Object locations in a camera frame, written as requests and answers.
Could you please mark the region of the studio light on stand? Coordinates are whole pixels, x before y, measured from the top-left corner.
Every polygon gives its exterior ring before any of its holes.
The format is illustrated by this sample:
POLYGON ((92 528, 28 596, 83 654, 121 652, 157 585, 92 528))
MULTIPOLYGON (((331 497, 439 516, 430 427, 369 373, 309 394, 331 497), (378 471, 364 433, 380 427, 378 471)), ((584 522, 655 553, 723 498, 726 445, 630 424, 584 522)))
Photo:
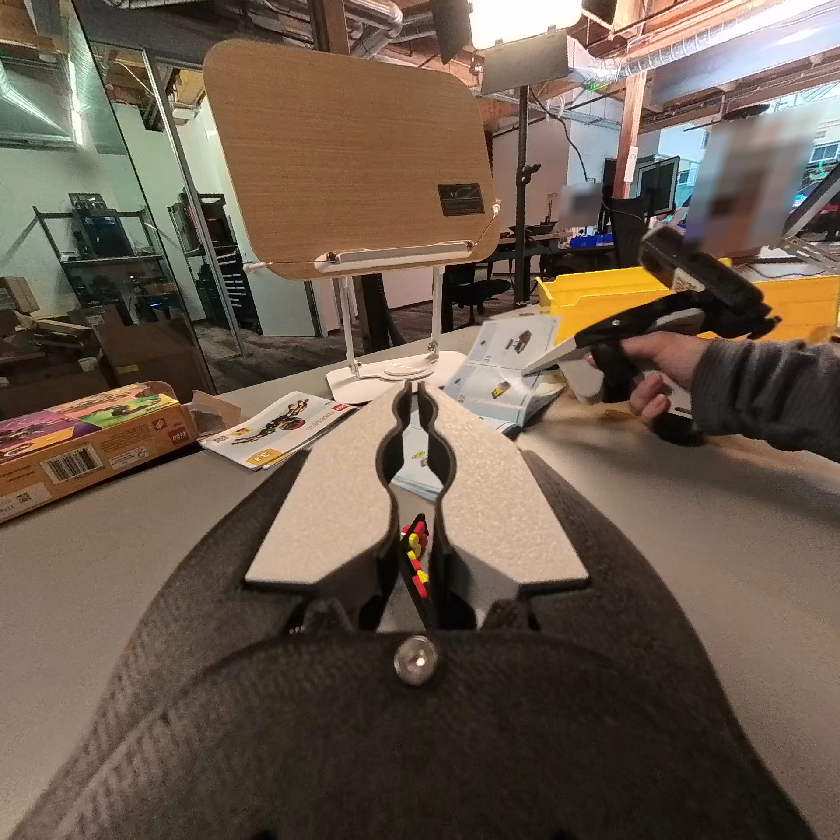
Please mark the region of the studio light on stand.
POLYGON ((584 15, 581 1, 432 1, 429 3, 442 63, 464 47, 481 56, 480 94, 513 89, 518 95, 518 166, 514 227, 515 305, 530 299, 525 249, 526 196, 533 169, 527 167, 530 90, 570 73, 568 30, 584 15))

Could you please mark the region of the closed instruction booklet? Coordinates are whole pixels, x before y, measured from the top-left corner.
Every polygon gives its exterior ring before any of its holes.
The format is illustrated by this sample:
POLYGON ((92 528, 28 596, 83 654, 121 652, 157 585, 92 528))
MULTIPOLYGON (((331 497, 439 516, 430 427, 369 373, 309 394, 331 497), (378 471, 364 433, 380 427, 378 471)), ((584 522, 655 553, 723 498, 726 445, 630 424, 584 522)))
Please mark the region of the closed instruction booklet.
POLYGON ((264 411, 200 446, 248 470, 278 465, 351 416, 357 406, 303 392, 291 392, 264 411))

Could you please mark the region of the instruction booklet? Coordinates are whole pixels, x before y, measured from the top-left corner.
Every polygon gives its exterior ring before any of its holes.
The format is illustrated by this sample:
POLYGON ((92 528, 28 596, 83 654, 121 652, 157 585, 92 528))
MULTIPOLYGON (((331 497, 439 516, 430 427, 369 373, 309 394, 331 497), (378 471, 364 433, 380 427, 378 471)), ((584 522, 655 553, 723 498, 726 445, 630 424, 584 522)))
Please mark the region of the instruction booklet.
POLYGON ((200 446, 248 470, 278 465, 351 416, 357 406, 303 392, 291 392, 264 411, 200 446))
MULTIPOLYGON (((561 374, 524 374, 532 362, 558 342, 562 318, 549 314, 488 320, 458 369, 443 388, 469 413, 514 442, 531 420, 565 390, 561 374)), ((391 488, 433 502, 443 482, 428 465, 430 437, 421 425, 417 399, 402 433, 403 464, 391 488)))

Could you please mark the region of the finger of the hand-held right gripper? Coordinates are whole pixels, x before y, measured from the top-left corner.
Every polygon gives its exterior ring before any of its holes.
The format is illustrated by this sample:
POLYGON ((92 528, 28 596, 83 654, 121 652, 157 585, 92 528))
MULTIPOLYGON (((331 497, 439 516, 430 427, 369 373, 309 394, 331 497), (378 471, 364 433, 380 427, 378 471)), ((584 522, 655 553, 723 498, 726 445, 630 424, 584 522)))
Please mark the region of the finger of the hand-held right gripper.
POLYGON ((576 399, 586 405, 604 401, 605 374, 589 362, 589 348, 579 348, 575 338, 569 338, 545 351, 521 370, 521 375, 533 375, 558 367, 576 399))
POLYGON ((620 311, 586 327, 574 336, 578 350, 595 344, 618 342, 653 332, 656 324, 688 319, 690 325, 701 325, 706 313, 695 298, 659 298, 620 311))

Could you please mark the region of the metal laptop stand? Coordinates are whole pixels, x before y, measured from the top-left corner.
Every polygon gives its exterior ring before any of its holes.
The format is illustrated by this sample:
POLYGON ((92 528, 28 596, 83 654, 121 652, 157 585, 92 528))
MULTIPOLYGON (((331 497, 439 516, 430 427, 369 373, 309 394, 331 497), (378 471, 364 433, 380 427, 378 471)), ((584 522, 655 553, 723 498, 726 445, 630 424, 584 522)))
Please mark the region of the metal laptop stand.
POLYGON ((779 248, 839 273, 839 162, 809 166, 784 222, 779 248))

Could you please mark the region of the black computer monitor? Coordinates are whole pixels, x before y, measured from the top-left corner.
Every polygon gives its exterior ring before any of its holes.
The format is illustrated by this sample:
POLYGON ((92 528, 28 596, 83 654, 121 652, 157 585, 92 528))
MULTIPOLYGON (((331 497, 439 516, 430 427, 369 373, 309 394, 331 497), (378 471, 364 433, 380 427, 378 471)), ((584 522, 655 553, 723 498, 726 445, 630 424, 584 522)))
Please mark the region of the black computer monitor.
POLYGON ((676 210, 679 164, 680 158, 673 156, 639 166, 635 197, 642 201, 646 217, 672 214, 676 210))

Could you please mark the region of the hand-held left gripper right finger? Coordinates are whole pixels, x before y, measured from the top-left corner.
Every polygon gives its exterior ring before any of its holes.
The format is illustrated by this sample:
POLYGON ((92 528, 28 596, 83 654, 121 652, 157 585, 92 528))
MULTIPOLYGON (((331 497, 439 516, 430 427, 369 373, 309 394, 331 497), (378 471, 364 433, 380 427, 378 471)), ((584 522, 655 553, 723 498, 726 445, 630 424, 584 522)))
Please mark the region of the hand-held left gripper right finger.
POLYGON ((435 625, 480 625, 498 602, 585 588, 580 555, 524 453, 439 390, 420 386, 434 507, 428 591, 435 625))

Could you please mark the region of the pile of cardboard boxes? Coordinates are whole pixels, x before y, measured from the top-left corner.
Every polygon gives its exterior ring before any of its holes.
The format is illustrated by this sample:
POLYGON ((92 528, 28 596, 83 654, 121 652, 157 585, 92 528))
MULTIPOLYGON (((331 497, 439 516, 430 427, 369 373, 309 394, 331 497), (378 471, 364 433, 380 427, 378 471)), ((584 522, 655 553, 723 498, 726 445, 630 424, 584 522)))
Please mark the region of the pile of cardboard boxes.
POLYGON ((95 275, 81 306, 44 315, 25 278, 2 277, 2 419, 142 382, 217 392, 176 287, 128 281, 95 275))

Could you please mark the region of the wooden book stand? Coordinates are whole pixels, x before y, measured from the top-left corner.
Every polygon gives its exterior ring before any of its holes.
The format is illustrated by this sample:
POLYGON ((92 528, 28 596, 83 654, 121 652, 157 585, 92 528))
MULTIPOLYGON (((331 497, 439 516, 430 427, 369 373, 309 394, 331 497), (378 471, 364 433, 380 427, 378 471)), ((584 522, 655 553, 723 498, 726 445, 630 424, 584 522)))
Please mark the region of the wooden book stand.
POLYGON ((288 280, 338 282, 346 361, 327 376, 333 400, 444 387, 465 359, 439 347, 444 269, 483 260, 500 238, 470 89, 440 71, 243 38, 208 51, 203 80, 257 261, 288 280), (351 280, 414 269, 433 272, 427 348, 360 363, 351 280))

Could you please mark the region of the person's right forearm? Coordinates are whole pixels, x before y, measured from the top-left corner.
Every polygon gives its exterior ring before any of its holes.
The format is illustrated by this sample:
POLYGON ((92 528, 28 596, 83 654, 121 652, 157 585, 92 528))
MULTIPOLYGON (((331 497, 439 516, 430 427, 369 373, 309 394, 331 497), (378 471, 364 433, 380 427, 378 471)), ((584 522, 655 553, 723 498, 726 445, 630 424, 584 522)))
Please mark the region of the person's right forearm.
POLYGON ((839 462, 839 356, 830 344, 714 339, 692 375, 695 421, 839 462))

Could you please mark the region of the red yellow black lego body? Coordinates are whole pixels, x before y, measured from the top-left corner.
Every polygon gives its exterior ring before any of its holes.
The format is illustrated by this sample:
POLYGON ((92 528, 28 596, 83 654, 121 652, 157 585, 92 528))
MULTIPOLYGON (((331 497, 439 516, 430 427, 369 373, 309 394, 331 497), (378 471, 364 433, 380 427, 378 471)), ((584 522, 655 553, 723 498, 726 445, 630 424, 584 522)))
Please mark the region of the red yellow black lego body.
POLYGON ((396 557, 398 570, 423 625, 430 629, 444 627, 445 559, 423 513, 402 529, 396 557))

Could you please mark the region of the metal air duct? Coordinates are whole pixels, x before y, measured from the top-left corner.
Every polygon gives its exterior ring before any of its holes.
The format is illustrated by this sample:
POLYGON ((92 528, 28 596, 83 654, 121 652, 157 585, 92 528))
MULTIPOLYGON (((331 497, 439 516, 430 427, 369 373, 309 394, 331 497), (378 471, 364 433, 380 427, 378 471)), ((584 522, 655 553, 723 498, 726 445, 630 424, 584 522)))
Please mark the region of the metal air duct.
POLYGON ((68 151, 88 147, 80 82, 72 53, 2 42, 2 148, 68 151))

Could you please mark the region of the tall black chair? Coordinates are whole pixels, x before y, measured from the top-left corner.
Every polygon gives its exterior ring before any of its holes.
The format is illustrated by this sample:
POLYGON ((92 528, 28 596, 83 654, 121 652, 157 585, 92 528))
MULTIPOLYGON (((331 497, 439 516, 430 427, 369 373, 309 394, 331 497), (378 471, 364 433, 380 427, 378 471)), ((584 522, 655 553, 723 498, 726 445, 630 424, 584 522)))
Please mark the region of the tall black chair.
POLYGON ((648 231, 645 200, 642 197, 610 197, 606 207, 612 226, 616 267, 638 267, 639 249, 648 231))

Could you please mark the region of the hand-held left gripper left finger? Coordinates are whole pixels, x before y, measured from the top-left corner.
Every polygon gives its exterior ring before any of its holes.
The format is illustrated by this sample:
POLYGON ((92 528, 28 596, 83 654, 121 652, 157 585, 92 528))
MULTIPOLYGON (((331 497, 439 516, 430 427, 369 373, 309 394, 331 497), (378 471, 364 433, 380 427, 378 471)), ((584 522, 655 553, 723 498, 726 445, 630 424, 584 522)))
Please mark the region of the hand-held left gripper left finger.
POLYGON ((392 478, 403 465, 413 388, 390 386, 306 453, 245 574, 248 587, 337 599, 378 617, 398 577, 392 478))

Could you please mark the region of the black swivel office chair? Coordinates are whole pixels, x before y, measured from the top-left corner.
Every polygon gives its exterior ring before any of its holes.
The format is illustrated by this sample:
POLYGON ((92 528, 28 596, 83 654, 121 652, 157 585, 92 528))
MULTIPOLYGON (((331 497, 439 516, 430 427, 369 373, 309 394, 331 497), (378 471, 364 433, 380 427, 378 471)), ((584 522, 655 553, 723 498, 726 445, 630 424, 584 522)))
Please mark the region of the black swivel office chair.
POLYGON ((501 278, 473 279, 470 282, 449 283, 452 305, 458 309, 469 311, 469 319, 466 324, 469 327, 477 325, 476 315, 485 313, 485 303, 487 301, 510 290, 510 281, 501 278))

